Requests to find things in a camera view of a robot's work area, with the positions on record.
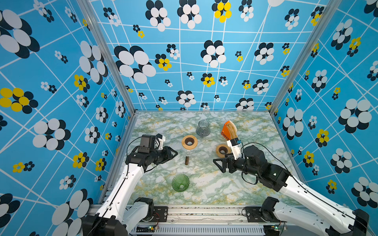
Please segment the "glass server with wooden handle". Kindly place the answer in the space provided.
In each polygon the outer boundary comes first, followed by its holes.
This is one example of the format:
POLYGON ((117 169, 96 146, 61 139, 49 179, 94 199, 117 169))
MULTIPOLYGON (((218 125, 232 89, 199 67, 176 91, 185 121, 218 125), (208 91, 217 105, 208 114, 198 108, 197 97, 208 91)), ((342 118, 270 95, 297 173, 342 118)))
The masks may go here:
POLYGON ((186 150, 186 155, 185 155, 185 165, 189 165, 190 156, 191 156, 191 151, 189 149, 187 149, 186 150))

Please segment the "wooden ring dripper holder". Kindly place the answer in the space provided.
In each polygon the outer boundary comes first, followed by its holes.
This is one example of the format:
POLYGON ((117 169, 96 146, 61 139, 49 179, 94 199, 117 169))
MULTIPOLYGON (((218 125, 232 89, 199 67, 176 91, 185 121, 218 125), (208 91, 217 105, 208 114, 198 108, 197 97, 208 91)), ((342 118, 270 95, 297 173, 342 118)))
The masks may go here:
POLYGON ((187 135, 182 139, 181 143, 186 150, 193 150, 198 145, 198 139, 193 135, 187 135))

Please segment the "green glass dripper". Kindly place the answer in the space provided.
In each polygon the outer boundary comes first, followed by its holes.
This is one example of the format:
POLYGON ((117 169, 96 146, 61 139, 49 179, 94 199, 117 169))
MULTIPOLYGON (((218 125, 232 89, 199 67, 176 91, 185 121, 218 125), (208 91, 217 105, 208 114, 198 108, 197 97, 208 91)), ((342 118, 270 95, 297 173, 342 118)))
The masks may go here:
POLYGON ((171 185, 176 192, 184 192, 190 186, 190 179, 184 174, 178 174, 173 178, 171 185))

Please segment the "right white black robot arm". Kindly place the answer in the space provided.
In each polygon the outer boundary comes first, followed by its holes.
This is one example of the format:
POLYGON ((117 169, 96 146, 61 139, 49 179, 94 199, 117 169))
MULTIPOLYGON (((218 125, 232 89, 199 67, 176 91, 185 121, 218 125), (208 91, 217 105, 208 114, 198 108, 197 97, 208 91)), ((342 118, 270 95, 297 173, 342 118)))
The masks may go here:
POLYGON ((306 186, 289 170, 269 163, 255 145, 232 146, 232 153, 214 159, 223 172, 252 175, 263 186, 288 196, 307 210, 296 209, 280 200, 267 197, 259 210, 265 222, 292 223, 319 236, 365 236, 368 234, 369 214, 361 209, 351 210, 306 186))

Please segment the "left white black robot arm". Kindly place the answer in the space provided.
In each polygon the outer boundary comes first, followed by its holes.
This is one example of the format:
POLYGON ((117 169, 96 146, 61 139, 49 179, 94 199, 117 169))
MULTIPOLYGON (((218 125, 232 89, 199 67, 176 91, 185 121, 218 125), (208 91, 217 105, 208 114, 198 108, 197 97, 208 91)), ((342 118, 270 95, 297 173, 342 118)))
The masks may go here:
POLYGON ((149 198, 138 198, 127 208, 127 204, 148 166, 164 164, 177 156, 177 151, 165 146, 161 134, 142 135, 137 145, 126 157, 125 166, 115 187, 95 215, 82 221, 85 236, 127 236, 141 220, 150 220, 154 215, 154 202, 149 198))

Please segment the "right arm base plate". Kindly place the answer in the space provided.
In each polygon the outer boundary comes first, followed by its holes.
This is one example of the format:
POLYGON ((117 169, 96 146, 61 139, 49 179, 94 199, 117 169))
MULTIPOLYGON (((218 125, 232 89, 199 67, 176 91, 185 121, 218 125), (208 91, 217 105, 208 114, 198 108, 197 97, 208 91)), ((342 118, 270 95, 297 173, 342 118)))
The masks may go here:
POLYGON ((285 221, 280 221, 273 212, 272 207, 247 206, 242 209, 242 215, 249 223, 285 223, 285 221))

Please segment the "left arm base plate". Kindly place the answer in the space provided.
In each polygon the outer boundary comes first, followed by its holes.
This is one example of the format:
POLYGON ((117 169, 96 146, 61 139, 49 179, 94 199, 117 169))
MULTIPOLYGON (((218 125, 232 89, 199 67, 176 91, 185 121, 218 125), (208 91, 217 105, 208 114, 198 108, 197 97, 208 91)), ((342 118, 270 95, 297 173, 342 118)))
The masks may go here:
POLYGON ((167 222, 168 217, 168 207, 167 206, 155 206, 153 210, 153 215, 148 222, 167 222))

